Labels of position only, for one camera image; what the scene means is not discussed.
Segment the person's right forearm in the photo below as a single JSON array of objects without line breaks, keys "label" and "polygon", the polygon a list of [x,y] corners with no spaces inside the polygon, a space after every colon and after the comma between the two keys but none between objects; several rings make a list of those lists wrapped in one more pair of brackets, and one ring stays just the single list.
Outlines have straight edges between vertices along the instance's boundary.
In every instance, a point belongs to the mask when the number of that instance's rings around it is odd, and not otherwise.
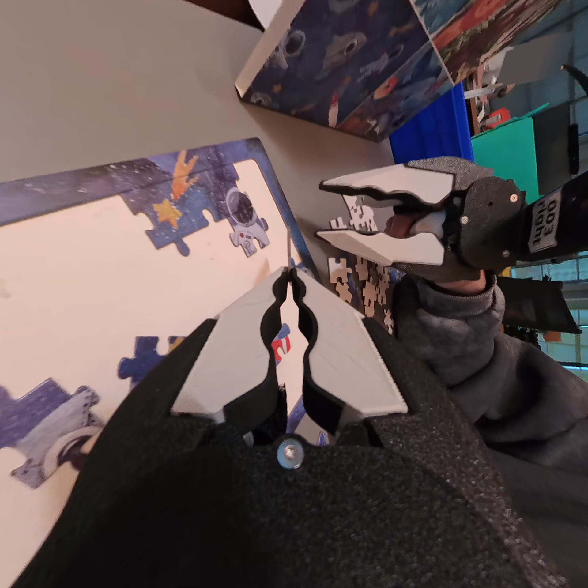
[{"label": "person's right forearm", "polygon": [[545,543],[587,550],[587,383],[501,333],[504,308],[488,274],[476,296],[406,276],[392,301],[396,337],[477,427],[518,512]]}]

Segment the white astronaut puzzle piece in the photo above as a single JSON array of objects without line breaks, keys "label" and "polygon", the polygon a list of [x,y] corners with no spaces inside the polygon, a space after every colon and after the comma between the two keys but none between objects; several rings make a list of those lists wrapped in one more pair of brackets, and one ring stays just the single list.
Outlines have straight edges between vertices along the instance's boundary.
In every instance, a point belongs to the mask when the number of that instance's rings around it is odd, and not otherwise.
[{"label": "white astronaut puzzle piece", "polygon": [[232,232],[229,238],[235,247],[240,247],[247,258],[257,253],[258,247],[270,244],[267,234],[269,226],[264,218],[256,213],[249,196],[237,187],[232,187],[226,195],[228,221]]}]

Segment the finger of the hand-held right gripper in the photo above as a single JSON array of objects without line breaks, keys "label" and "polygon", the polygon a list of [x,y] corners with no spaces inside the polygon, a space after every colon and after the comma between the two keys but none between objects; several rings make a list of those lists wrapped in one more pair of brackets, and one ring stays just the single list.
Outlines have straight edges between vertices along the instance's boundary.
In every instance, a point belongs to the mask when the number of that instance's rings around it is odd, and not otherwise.
[{"label": "finger of the hand-held right gripper", "polygon": [[398,263],[440,266],[445,256],[441,241],[431,233],[393,238],[384,232],[328,230],[317,231],[316,237],[342,251],[383,266]]},{"label": "finger of the hand-held right gripper", "polygon": [[392,165],[324,180],[322,191],[364,196],[382,205],[434,207],[454,189],[454,174]]}]

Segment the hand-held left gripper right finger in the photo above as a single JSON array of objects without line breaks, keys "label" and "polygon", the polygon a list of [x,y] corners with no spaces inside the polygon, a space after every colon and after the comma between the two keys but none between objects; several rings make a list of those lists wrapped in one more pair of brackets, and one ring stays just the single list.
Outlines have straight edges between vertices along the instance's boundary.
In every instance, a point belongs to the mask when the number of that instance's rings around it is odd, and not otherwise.
[{"label": "hand-held left gripper right finger", "polygon": [[298,328],[307,341],[302,397],[307,415],[330,435],[372,417],[407,414],[408,405],[373,341],[380,327],[313,278],[290,271]]}]

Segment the grey satellite puzzle piece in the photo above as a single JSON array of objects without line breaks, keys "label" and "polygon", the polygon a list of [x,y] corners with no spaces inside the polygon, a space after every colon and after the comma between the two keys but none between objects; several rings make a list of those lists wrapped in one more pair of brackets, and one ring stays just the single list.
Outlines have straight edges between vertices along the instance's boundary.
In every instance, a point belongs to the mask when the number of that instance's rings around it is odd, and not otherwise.
[{"label": "grey satellite puzzle piece", "polygon": [[24,457],[11,476],[37,489],[65,463],[81,471],[87,460],[83,446],[105,426],[93,412],[99,402],[92,388],[70,394],[52,378],[18,399],[1,386],[1,448]]}]

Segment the blue space puzzle frame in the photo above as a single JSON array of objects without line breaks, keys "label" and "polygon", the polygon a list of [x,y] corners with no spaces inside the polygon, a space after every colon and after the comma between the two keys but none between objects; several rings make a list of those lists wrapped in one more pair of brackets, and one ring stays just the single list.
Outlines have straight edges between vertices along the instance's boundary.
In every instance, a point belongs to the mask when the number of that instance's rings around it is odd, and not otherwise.
[{"label": "blue space puzzle frame", "polygon": [[[122,199],[229,164],[269,226],[270,244],[249,258],[233,246],[228,219],[215,222],[208,212],[209,226],[184,239],[188,256],[174,245],[156,249],[145,233],[151,221]],[[117,369],[133,357],[135,338],[158,336],[163,355],[169,336],[186,337],[285,266],[286,225],[291,264],[317,278],[258,138],[1,183],[1,386],[16,399],[49,378],[70,394],[88,386],[106,426],[130,392]],[[83,446],[87,459],[103,430]],[[40,548],[82,472],[65,463],[31,489],[11,476],[23,462],[1,448],[1,587],[11,587]]]}]

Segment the space print puzzle box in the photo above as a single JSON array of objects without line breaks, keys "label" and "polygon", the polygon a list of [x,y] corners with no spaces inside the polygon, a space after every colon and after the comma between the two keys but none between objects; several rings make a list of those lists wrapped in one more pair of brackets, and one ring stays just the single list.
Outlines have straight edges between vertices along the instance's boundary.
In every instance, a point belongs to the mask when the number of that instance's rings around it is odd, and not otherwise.
[{"label": "space print puzzle box", "polygon": [[382,142],[561,1],[282,1],[244,102]]}]

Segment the blue plastic bin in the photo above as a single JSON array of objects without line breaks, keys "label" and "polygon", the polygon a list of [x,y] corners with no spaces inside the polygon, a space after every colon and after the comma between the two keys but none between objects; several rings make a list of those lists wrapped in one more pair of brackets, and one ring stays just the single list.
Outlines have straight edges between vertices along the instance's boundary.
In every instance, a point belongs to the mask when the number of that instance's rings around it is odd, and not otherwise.
[{"label": "blue plastic bin", "polygon": [[474,161],[463,85],[435,100],[389,138],[396,164],[454,156]]}]

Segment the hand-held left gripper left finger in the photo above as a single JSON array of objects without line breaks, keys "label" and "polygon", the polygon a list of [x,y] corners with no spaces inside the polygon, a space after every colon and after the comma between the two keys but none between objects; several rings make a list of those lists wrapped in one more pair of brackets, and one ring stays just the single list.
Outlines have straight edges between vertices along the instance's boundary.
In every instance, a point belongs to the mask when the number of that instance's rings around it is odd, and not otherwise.
[{"label": "hand-held left gripper left finger", "polygon": [[215,423],[262,423],[277,405],[272,342],[282,328],[289,269],[280,268],[216,318],[172,407]]}]

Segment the pile of puzzle pieces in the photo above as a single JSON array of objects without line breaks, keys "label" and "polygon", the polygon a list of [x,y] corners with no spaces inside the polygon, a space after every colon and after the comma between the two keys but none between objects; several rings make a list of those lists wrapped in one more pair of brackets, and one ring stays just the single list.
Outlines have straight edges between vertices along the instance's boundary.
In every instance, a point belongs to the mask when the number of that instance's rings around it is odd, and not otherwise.
[{"label": "pile of puzzle pieces", "polygon": [[[329,221],[329,229],[352,229],[361,233],[377,232],[375,210],[364,204],[363,197],[343,195],[347,217]],[[327,258],[330,288],[344,302],[366,317],[376,320],[389,334],[394,333],[392,295],[403,273],[349,252],[337,251]]]}]

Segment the person's right hand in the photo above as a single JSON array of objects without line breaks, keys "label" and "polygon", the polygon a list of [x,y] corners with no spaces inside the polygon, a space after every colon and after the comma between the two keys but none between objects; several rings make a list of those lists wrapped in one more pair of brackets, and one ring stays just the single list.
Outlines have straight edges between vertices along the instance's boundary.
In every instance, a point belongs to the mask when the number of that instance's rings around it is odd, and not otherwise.
[{"label": "person's right hand", "polygon": [[[426,216],[425,213],[394,214],[386,224],[385,232],[393,238],[406,238],[411,227]],[[479,272],[476,280],[459,280],[453,282],[433,282],[438,289],[453,292],[459,296],[476,296],[486,289],[486,273]]]}]

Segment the red rocket puzzle piece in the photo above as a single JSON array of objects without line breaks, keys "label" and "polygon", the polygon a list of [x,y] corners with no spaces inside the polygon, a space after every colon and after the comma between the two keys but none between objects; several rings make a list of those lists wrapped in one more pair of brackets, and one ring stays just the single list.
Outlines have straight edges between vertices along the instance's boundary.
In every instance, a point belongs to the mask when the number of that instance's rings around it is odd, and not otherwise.
[{"label": "red rocket puzzle piece", "polygon": [[281,360],[291,349],[290,344],[290,327],[288,324],[283,323],[279,332],[274,337],[271,346],[275,357],[275,365],[280,364]]}]

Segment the joined comet star puzzle pieces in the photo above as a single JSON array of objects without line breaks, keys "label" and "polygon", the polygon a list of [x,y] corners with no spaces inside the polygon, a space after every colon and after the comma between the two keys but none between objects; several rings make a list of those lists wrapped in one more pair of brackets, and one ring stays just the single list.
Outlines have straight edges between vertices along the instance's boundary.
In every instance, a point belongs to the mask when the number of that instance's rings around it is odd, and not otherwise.
[{"label": "joined comet star puzzle pieces", "polygon": [[237,179],[235,167],[229,164],[136,188],[123,193],[122,199],[134,215],[142,213],[151,221],[145,233],[156,249],[174,245],[188,256],[184,239],[209,226],[205,212],[215,222],[229,218],[226,196],[237,187]]}]

